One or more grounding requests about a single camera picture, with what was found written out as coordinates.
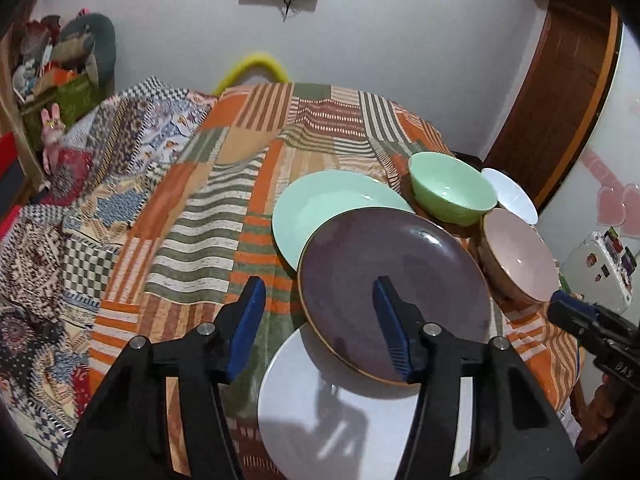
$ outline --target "bed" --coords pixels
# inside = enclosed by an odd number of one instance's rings
[[[248,369],[222,395],[245,476],[283,478],[259,437],[257,396],[304,315],[271,237],[274,202],[327,168],[406,194],[408,157],[424,150],[452,155],[401,105],[329,85],[239,86],[217,99],[150,78],[104,101],[65,135],[46,199],[0,226],[0,392],[22,433],[55,471],[132,336],[181,337],[257,274],[266,311]],[[576,340],[545,305],[494,300],[488,336],[511,341],[559,411],[580,373]],[[174,469],[188,472],[175,381],[167,410]]]

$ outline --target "plate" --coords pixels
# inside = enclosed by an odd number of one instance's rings
[[[401,382],[373,308],[375,279],[389,276],[427,322],[484,342],[489,291],[478,264],[444,229],[415,214],[356,209],[323,224],[300,259],[306,320],[341,359],[371,377]]]
[[[341,170],[311,173],[276,200],[273,237],[287,263],[298,270],[302,249],[316,229],[340,213],[371,206],[414,212],[398,193],[369,176]]]
[[[418,391],[355,372],[305,324],[280,347],[260,386],[260,437],[289,480],[394,480]],[[463,378],[455,465],[468,451],[472,399],[472,379]]]

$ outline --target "white bowl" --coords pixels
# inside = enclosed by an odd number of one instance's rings
[[[498,203],[514,215],[522,218],[527,224],[538,223],[538,212],[527,193],[504,173],[492,168],[484,168],[482,175],[494,186]]]

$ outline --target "white plate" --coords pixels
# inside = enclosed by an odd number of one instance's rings
[[[538,223],[538,212],[536,206],[517,182],[493,168],[484,168],[482,176],[494,187],[498,196],[498,203],[507,211],[522,218],[527,224]]]
[[[394,480],[418,390],[357,373],[305,324],[276,352],[262,381],[260,436],[289,480]],[[472,398],[472,379],[464,378],[454,465],[468,451]]]
[[[360,173],[325,170],[287,186],[273,207],[273,237],[287,263],[298,270],[311,235],[329,218],[361,207],[414,210],[389,186]]]

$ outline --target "yellow fuzzy object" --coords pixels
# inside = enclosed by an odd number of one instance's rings
[[[234,82],[250,68],[254,66],[263,66],[273,76],[274,80],[278,83],[288,83],[289,76],[287,71],[280,62],[275,59],[271,54],[265,52],[254,52],[249,54],[245,58],[237,62],[229,72],[222,78],[222,81],[218,83],[218,86],[213,91],[213,95],[220,96],[227,88],[234,85]]]

